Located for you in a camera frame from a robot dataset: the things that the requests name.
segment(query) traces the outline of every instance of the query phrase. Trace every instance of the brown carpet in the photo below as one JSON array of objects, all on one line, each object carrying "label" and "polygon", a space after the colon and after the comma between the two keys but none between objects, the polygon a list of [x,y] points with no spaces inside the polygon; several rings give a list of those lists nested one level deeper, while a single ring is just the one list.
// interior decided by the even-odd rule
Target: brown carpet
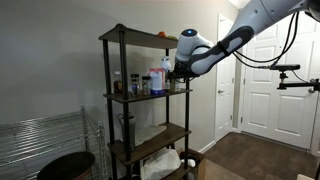
[{"label": "brown carpet", "polygon": [[295,180],[315,176],[317,158],[300,150],[247,134],[230,133],[205,155],[247,180]]},{"label": "brown carpet", "polygon": [[205,180],[245,180],[245,179],[207,159]]}]

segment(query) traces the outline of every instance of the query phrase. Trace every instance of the shelving unit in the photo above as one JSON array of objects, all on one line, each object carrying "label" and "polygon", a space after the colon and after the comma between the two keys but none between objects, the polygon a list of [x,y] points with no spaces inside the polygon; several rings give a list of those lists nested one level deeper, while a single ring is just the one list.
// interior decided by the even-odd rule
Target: shelving unit
[{"label": "shelving unit", "polygon": [[[169,56],[169,50],[177,47],[177,40],[164,38],[155,34],[150,34],[135,29],[127,28],[122,24],[117,24],[113,29],[106,32],[99,37],[103,41],[104,51],[104,65],[105,65],[105,78],[107,93],[103,96],[107,98],[108,118],[109,118],[109,132],[110,143],[108,147],[111,150],[112,172],[113,179],[117,180],[116,158],[118,158],[122,164],[126,166],[127,175],[126,179],[131,179],[131,165],[144,157],[160,150],[161,148],[172,145],[175,141],[185,138],[185,153],[188,153],[189,146],[189,99],[190,99],[190,81],[186,80],[186,88],[176,92],[168,92],[163,95],[139,95],[132,96],[128,91],[123,91],[122,94],[112,93],[111,85],[111,73],[110,73],[110,60],[109,60],[109,42],[119,43],[120,46],[120,60],[121,60],[121,73],[122,73],[122,89],[128,89],[128,74],[127,74],[127,58],[126,58],[126,46],[140,46],[148,48],[157,48],[165,50],[165,55]],[[180,127],[169,121],[169,97],[172,95],[185,94],[185,127]],[[130,137],[129,137],[129,103],[138,101],[144,101],[155,98],[166,98],[166,122],[162,125],[167,126],[167,129],[155,136],[154,138],[144,142],[143,144],[135,147],[135,150],[130,150]],[[119,102],[123,105],[123,118],[124,118],[124,142],[115,140],[114,137],[114,121],[113,121],[113,107],[112,101]],[[168,175],[164,179],[180,179],[184,177],[190,168],[187,164],[182,164],[175,172]]]},{"label": "shelving unit", "polygon": [[46,164],[76,151],[90,151],[96,157],[87,179],[107,178],[104,127],[84,108],[0,125],[0,144],[1,179],[36,179]]}]

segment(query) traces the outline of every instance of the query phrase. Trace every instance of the bottle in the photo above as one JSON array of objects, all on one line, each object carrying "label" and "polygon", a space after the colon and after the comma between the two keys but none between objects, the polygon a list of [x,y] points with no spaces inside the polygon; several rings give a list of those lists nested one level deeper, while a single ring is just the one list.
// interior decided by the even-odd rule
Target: bottle
[{"label": "bottle", "polygon": [[175,79],[174,90],[180,91],[180,79]]},{"label": "bottle", "polygon": [[142,76],[142,94],[150,95],[150,90],[151,90],[151,77]]},{"label": "bottle", "polygon": [[113,92],[114,93],[121,93],[122,92],[122,81],[121,81],[120,71],[114,72]]},{"label": "bottle", "polygon": [[165,72],[165,91],[168,92],[170,90],[170,80],[168,79],[168,75],[171,69],[170,57],[162,57],[161,67],[164,69]]},{"label": "bottle", "polygon": [[131,74],[131,93],[132,95],[139,94],[139,74]]},{"label": "bottle", "polygon": [[171,63],[170,63],[170,57],[169,56],[163,56],[162,57],[162,62],[161,62],[161,67],[164,69],[166,75],[171,69]]},{"label": "bottle", "polygon": [[165,77],[163,68],[150,68],[149,76],[151,77],[151,95],[165,94]]}]

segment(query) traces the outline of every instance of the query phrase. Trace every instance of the ceiling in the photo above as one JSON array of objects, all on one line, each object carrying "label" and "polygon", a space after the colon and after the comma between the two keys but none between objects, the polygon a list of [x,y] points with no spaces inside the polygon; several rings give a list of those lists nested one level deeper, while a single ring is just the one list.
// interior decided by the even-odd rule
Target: ceiling
[{"label": "ceiling", "polygon": [[229,0],[231,4],[236,6],[238,9],[243,8],[250,0]]}]

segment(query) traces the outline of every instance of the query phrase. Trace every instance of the white door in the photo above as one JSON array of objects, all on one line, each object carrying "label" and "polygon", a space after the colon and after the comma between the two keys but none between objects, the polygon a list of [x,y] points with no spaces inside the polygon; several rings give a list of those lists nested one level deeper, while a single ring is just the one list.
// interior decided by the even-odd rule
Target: white door
[{"label": "white door", "polygon": [[[250,41],[247,56],[266,60],[279,55],[289,20],[290,17],[286,18]],[[279,61],[279,64],[300,64],[300,70],[295,72],[307,81],[319,78],[319,69],[313,68],[320,63],[316,48],[320,42],[318,26],[300,13],[295,43]],[[309,93],[310,87],[278,90],[279,74],[278,71],[246,68],[242,130],[310,149],[318,93]],[[289,78],[285,82],[301,82],[291,71],[286,74]]]},{"label": "white door", "polygon": [[[224,38],[233,22],[219,14],[218,40]],[[216,89],[216,142],[227,135],[232,128],[234,99],[235,58],[229,56],[217,64]]]}]

